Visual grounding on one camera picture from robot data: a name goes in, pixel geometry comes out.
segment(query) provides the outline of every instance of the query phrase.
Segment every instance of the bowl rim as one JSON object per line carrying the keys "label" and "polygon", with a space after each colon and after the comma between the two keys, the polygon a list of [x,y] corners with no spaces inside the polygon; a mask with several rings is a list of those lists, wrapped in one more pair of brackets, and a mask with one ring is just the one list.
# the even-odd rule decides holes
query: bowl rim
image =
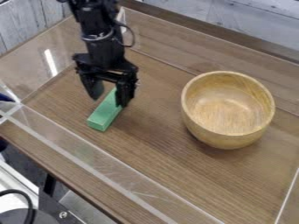
{"label": "bowl rim", "polygon": [[[272,107],[272,111],[270,111],[270,116],[268,117],[266,121],[258,126],[256,127],[250,132],[245,132],[245,133],[233,133],[233,134],[223,134],[223,133],[219,133],[219,132],[215,132],[214,130],[210,130],[202,123],[198,123],[194,121],[193,117],[191,117],[191,111],[187,107],[187,101],[186,101],[186,94],[187,94],[187,90],[190,88],[190,86],[193,85],[193,83],[202,79],[203,77],[207,77],[210,75],[214,75],[214,74],[234,74],[237,76],[242,76],[244,78],[249,79],[250,81],[256,82],[261,87],[262,89],[266,91],[266,94],[269,96],[269,99],[270,99],[270,107]],[[242,137],[242,136],[248,136],[248,135],[252,135],[257,132],[260,132],[261,130],[264,130],[268,125],[272,123],[273,119],[274,119],[274,116],[276,116],[276,112],[277,112],[277,103],[276,103],[276,99],[274,99],[274,96],[272,94],[272,92],[269,91],[268,87],[257,80],[254,79],[253,77],[250,77],[249,75],[244,74],[244,73],[238,73],[238,72],[233,72],[233,71],[214,71],[214,72],[209,72],[209,73],[203,73],[203,74],[199,74],[197,75],[190,81],[189,83],[186,84],[185,88],[183,88],[183,91],[182,91],[182,109],[183,109],[183,112],[185,114],[190,117],[191,121],[194,123],[197,123],[198,125],[201,125],[201,127],[207,130],[209,132],[211,133],[215,133],[218,135],[222,135],[222,136],[227,136],[227,137]]]}

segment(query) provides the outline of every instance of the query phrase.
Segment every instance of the wooden table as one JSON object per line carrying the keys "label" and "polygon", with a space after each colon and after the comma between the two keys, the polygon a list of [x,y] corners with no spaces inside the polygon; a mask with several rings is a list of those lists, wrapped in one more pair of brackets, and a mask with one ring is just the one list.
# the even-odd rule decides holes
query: wooden table
{"label": "wooden table", "polygon": [[[126,6],[150,14],[126,10],[137,33],[137,46],[127,57],[141,67],[142,86],[106,133],[86,124],[103,98],[98,102],[89,98],[74,71],[71,55],[83,51],[85,45],[73,18],[2,58],[3,81],[29,108],[218,219],[185,219],[182,223],[276,223],[299,167],[297,52],[246,36],[234,41],[231,31],[225,35],[219,29],[217,33],[215,27],[139,3],[129,1]],[[43,55],[49,49],[62,71],[58,76]],[[185,128],[181,115],[186,83],[195,74],[221,69],[257,77],[270,88],[278,106],[265,137],[242,150],[217,150],[201,143]],[[119,222],[167,222],[15,123],[2,124],[0,135]],[[101,166],[98,153],[93,153],[93,163]],[[151,191],[147,196],[155,197]],[[178,216],[185,216],[185,211],[173,215]]]}

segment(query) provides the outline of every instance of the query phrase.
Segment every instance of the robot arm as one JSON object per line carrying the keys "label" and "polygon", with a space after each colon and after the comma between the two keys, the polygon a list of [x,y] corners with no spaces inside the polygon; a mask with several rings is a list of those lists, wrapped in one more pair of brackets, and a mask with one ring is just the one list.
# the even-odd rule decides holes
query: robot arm
{"label": "robot arm", "polygon": [[135,97],[138,67],[126,59],[126,46],[117,21],[117,0],[58,0],[69,2],[81,24],[82,39],[89,53],[78,53],[74,60],[90,97],[97,100],[103,93],[103,81],[117,83],[117,105],[127,106]]}

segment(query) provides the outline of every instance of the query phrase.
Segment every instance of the wooden bowl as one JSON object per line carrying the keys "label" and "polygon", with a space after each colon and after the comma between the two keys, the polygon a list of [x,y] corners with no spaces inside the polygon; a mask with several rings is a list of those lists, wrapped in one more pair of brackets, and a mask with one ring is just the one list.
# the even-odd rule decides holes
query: wooden bowl
{"label": "wooden bowl", "polygon": [[276,110],[268,88],[242,73],[206,73],[182,91],[182,117],[190,132],[223,150],[244,148],[262,137]]}

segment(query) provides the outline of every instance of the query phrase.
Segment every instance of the green block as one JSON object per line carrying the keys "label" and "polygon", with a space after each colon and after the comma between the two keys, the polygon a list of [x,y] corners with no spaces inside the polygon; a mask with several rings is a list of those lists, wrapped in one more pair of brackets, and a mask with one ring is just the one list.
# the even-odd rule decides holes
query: green block
{"label": "green block", "polygon": [[109,129],[110,124],[117,119],[122,109],[122,106],[117,106],[117,89],[114,88],[91,114],[89,118],[89,126],[93,129],[105,132]]}

